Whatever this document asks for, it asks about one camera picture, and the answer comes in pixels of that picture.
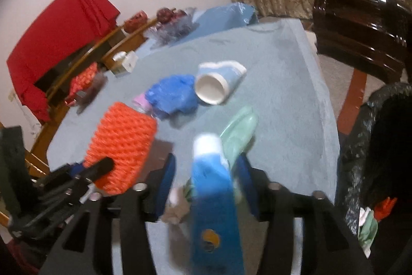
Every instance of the blue and white cup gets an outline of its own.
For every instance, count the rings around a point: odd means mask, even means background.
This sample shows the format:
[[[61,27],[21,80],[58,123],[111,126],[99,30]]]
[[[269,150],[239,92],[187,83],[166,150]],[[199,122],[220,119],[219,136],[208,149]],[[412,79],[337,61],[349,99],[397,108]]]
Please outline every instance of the blue and white cup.
[[[237,61],[202,63],[199,65],[194,90],[203,102],[221,104],[234,91],[244,74],[246,68]]]

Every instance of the gray table surface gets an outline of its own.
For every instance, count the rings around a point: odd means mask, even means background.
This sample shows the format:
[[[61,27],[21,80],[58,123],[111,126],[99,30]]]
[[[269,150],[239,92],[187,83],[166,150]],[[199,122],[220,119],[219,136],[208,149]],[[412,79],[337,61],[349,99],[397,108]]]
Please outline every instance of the gray table surface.
[[[159,79],[172,74],[196,74],[198,64],[223,60],[239,61],[248,70],[225,104],[199,106],[194,116],[159,122],[157,139],[174,144],[174,186],[184,184],[190,177],[194,136],[201,132],[220,134],[240,108],[250,105],[259,116],[248,153],[252,166],[265,170],[271,180],[293,192],[309,195],[323,190],[333,200],[339,155],[336,122],[328,88],[302,25],[294,19],[163,47],[139,59],[133,73],[125,77],[115,78],[109,73],[108,84],[96,100],[79,116],[72,108],[63,120],[47,152],[51,170],[83,159],[99,120],[114,102],[132,106],[131,100]],[[246,274],[256,274],[267,225],[256,222],[245,204],[239,206],[238,217]],[[149,223],[147,228],[158,274],[189,274],[187,223]],[[299,273],[301,245],[302,225],[296,220],[293,274]],[[121,274],[116,230],[113,265],[114,273]]]

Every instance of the foam netting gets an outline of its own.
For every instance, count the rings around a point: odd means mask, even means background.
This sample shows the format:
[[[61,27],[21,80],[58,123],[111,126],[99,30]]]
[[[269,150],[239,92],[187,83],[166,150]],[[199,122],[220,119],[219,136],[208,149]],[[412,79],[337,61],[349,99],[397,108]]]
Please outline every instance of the foam netting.
[[[139,177],[148,157],[157,122],[127,105],[116,102],[104,114],[84,159],[90,167],[105,157],[115,162],[113,170],[96,181],[110,195],[124,193]]]

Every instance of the blue plastic bag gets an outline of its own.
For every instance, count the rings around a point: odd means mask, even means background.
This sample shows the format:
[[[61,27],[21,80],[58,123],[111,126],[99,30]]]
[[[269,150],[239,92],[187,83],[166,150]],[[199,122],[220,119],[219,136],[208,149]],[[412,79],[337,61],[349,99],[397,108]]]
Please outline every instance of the blue plastic bag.
[[[184,114],[192,113],[198,104],[194,91],[194,76],[172,75],[161,79],[146,92],[145,98],[159,117],[178,111]]]

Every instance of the cup opening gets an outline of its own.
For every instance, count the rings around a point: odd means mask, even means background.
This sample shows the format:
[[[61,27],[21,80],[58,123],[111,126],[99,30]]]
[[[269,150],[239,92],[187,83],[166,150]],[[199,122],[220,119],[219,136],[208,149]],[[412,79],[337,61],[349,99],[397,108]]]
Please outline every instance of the cup opening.
[[[212,105],[220,104],[226,97],[226,90],[223,84],[212,74],[198,78],[194,90],[203,102]]]

